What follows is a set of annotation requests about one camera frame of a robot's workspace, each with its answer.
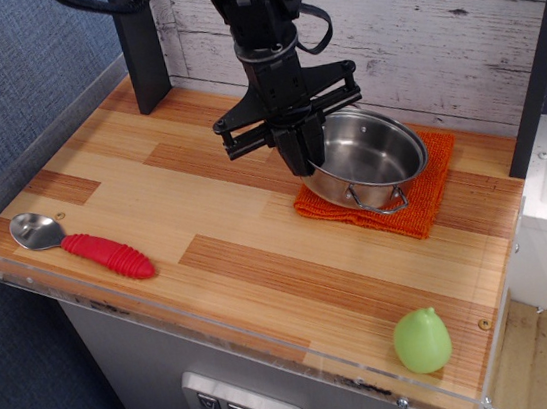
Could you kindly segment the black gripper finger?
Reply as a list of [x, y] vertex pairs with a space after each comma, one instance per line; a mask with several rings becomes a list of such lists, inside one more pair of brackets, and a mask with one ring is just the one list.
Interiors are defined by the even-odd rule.
[[308, 156], [308, 160], [315, 165], [323, 164], [325, 161], [324, 121], [325, 117], [323, 117], [322, 113], [315, 113], [308, 115], [300, 127], [306, 155]]
[[310, 165], [298, 135], [294, 130], [276, 130], [273, 132], [275, 147], [294, 176], [309, 175]]

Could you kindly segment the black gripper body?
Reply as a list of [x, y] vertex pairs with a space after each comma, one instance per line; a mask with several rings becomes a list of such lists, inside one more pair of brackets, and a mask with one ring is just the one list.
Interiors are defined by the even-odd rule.
[[230, 159], [274, 147], [276, 130], [297, 130], [361, 97], [351, 60], [302, 67], [292, 47], [239, 60], [248, 78], [247, 92], [213, 127]]

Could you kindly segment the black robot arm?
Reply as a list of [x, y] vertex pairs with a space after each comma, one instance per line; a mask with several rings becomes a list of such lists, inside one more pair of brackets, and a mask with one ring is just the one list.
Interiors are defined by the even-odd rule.
[[302, 67], [294, 22], [302, 14], [330, 21], [302, 0], [211, 0], [229, 26], [248, 79], [244, 97], [216, 121], [230, 159], [262, 146], [279, 151], [290, 171], [310, 176], [325, 160], [326, 116], [358, 100], [350, 60]]

